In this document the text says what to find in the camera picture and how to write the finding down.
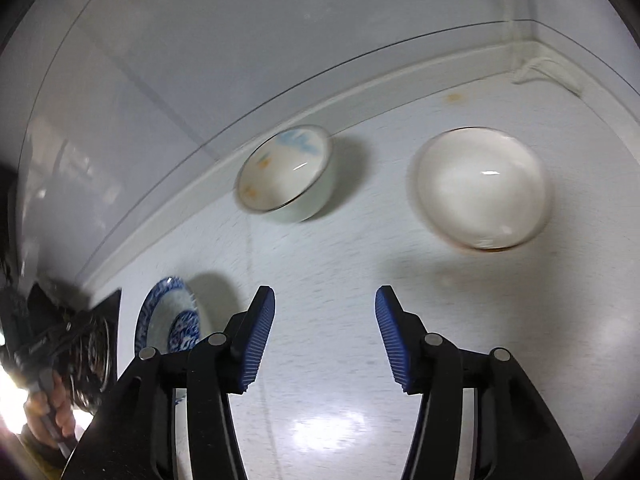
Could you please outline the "white bowl with leaf pattern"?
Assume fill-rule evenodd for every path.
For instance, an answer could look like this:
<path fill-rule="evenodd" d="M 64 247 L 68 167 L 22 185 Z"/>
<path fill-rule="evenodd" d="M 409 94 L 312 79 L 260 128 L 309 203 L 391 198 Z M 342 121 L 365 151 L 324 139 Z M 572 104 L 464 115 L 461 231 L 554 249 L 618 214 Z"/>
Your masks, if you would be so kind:
<path fill-rule="evenodd" d="M 247 157 L 235 180 L 242 211 L 277 223 L 310 219 L 326 206 L 337 181 L 330 134 L 319 126 L 280 131 Z"/>

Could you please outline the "blue patterned bowl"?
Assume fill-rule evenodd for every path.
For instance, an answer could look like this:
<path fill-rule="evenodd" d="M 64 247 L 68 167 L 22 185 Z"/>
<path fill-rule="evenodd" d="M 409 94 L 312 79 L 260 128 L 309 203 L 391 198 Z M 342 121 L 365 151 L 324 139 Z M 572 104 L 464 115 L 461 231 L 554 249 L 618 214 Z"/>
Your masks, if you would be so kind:
<path fill-rule="evenodd" d="M 153 347 L 161 354 L 192 349 L 201 339 L 201 319 L 190 287 L 178 276 L 157 282 L 146 295 L 134 332 L 134 353 Z"/>

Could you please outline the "black gas stove top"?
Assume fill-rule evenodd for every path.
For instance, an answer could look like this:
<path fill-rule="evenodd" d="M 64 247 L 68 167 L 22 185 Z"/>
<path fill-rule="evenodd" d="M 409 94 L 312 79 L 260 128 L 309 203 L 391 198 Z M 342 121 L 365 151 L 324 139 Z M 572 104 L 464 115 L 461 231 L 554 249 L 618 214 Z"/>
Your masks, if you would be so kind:
<path fill-rule="evenodd" d="M 94 414 L 117 382 L 117 334 L 122 291 L 116 289 L 92 314 L 92 325 L 74 351 L 73 396 L 81 410 Z"/>

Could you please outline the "small cream bowl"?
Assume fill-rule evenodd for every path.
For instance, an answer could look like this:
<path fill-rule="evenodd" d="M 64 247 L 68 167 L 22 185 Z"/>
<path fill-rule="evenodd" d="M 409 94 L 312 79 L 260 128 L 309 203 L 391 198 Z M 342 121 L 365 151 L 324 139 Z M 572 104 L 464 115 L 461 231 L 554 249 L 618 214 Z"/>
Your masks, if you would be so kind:
<path fill-rule="evenodd" d="M 486 127 L 455 128 L 428 140 L 413 156 L 407 192 L 434 234 L 473 252 L 528 243 L 548 224 L 554 199 L 539 156 Z"/>

